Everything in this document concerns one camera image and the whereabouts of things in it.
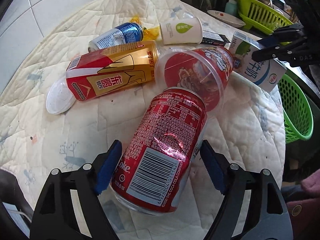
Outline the white ceramic bowl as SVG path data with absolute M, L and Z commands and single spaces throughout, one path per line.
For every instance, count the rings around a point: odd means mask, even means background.
M 220 20 L 223 23 L 226 23 L 228 25 L 231 25 L 235 28 L 242 28 L 246 24 L 244 21 L 238 19 L 237 17 L 227 14 L 225 12 L 220 12 L 216 10 L 208 10 L 207 13 L 212 16 L 213 18 Z

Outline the red plastic snack cup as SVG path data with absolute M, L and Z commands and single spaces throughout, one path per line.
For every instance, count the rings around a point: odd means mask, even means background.
M 182 87 L 202 98 L 208 114 L 219 112 L 233 71 L 233 57 L 224 47 L 172 48 L 160 55 L 155 81 L 160 90 Z

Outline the white plastic lid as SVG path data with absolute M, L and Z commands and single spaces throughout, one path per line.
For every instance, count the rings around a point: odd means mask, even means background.
M 58 115 L 69 110 L 76 98 L 67 86 L 66 78 L 61 77 L 50 88 L 46 98 L 49 114 Z

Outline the white blue milk carton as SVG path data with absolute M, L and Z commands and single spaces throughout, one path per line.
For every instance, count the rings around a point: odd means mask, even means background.
M 236 31 L 228 48 L 233 55 L 234 71 L 266 92 L 271 92 L 286 72 L 286 67 L 275 59 L 254 61 L 252 54 L 263 46 Z

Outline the white paper cup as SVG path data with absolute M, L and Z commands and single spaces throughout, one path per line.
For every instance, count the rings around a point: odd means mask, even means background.
M 199 18 L 183 18 L 159 25 L 164 45 L 200 44 L 203 39 L 202 23 Z

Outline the black cigarette box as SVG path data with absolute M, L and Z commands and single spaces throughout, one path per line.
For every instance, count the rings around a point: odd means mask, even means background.
M 214 46 L 225 46 L 230 43 L 230 40 L 222 34 L 217 34 L 211 31 L 204 30 L 201 44 L 210 44 Z

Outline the lime green dish rack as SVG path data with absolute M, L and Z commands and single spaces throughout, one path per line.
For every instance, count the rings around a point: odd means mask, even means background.
M 237 0 L 237 6 L 246 29 L 254 27 L 264 34 L 271 35 L 275 29 L 293 24 L 285 16 L 258 0 Z

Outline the blue silver drink can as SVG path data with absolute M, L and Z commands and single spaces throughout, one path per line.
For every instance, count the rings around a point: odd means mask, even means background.
M 137 23 L 123 23 L 91 40 L 88 52 L 143 40 L 143 28 Z

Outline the cream quilted mat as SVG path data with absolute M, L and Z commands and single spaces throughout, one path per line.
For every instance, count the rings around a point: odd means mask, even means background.
M 1 20 L 1 170 L 14 174 L 35 209 L 54 168 L 77 170 L 106 152 L 114 140 L 128 146 L 150 101 L 154 82 L 49 114 L 47 93 L 69 63 L 88 52 L 88 43 L 139 15 L 143 26 L 182 18 L 201 19 L 204 29 L 232 39 L 237 29 L 179 0 L 13 0 Z M 278 88 L 263 92 L 233 72 L 223 107 L 204 138 L 246 170 L 268 168 L 281 187 L 285 131 Z M 223 200 L 200 156 L 176 212 L 143 215 L 121 205 L 109 188 L 99 200 L 121 239 L 203 239 Z

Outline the green plastic waste basket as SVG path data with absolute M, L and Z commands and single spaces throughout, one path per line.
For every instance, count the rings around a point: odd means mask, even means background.
M 283 105 L 286 143 L 309 140 L 313 134 L 313 116 L 305 94 L 287 74 L 278 82 L 278 88 Z

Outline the red cola can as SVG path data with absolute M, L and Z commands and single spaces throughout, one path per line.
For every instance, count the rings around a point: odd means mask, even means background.
M 116 199 L 153 216 L 174 212 L 206 120 L 206 106 L 191 90 L 171 87 L 155 96 L 114 172 Z

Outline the yellow plastic wrapper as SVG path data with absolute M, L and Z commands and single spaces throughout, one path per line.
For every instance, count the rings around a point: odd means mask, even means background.
M 153 28 L 146 28 L 142 25 L 142 22 L 138 15 L 133 16 L 130 19 L 131 23 L 136 23 L 142 27 L 143 30 L 143 41 L 155 41 L 160 35 L 160 27 L 156 26 Z

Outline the red gold drink bottle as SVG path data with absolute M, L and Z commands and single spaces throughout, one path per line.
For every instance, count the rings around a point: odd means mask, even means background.
M 85 101 L 154 80 L 159 52 L 155 41 L 96 50 L 74 59 L 66 82 L 76 100 Z

